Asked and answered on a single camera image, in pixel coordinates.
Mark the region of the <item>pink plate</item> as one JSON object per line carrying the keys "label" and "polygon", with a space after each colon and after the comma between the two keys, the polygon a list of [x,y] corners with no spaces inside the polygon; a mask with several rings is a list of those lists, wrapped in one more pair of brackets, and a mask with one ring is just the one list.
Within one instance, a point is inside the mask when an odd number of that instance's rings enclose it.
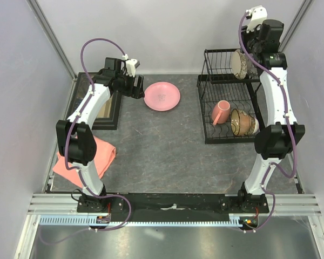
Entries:
{"label": "pink plate", "polygon": [[161,112],[175,108],[181,98],[179,89],[168,82],[153,83],[144,93],[145,104],[152,110]]}

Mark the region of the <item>cream speckled oval plate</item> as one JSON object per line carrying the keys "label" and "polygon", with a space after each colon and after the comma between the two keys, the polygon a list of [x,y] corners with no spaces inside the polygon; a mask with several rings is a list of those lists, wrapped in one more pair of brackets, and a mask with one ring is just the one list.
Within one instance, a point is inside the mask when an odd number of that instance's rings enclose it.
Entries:
{"label": "cream speckled oval plate", "polygon": [[231,54],[230,66],[233,75],[237,79],[244,79],[247,75],[247,62],[245,55],[240,52],[240,50],[235,50]]}

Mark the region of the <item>grey glass plate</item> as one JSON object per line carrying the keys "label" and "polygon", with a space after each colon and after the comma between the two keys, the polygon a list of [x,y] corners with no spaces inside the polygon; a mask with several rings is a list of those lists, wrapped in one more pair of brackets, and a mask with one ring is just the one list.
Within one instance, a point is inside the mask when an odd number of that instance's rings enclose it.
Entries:
{"label": "grey glass plate", "polygon": [[253,77],[258,77],[258,71],[257,68],[254,66],[252,61],[248,58],[247,55],[245,55],[245,60],[246,60],[246,72],[247,74],[253,78]]}

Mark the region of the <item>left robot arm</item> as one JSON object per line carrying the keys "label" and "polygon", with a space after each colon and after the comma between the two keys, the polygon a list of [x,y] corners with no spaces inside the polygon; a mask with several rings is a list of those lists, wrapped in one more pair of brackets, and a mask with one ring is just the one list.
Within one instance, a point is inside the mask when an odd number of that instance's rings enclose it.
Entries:
{"label": "left robot arm", "polygon": [[82,102],[66,119],[56,123],[59,153],[67,170],[75,170],[80,179],[78,212],[103,212],[110,202],[95,166],[97,144],[92,126],[101,107],[114,93],[140,99],[144,97],[142,76],[136,75],[140,62],[124,55],[106,58],[104,68],[89,76],[90,85]]}

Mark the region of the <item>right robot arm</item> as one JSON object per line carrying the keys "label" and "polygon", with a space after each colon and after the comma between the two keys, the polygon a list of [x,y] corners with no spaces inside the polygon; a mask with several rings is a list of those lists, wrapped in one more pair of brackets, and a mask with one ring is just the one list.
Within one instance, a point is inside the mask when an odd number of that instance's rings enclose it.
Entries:
{"label": "right robot arm", "polygon": [[297,155],[296,146],[305,134],[292,111],[287,87],[287,59],[279,51],[284,24],[278,20],[245,14],[249,24],[239,26],[239,43],[242,52],[257,69],[266,98],[268,120],[265,128],[255,136],[257,153],[252,171],[242,184],[237,208],[250,212],[256,206],[255,198],[265,202],[266,186],[274,169],[291,179],[296,174],[297,162],[287,173],[280,162],[289,153]]}

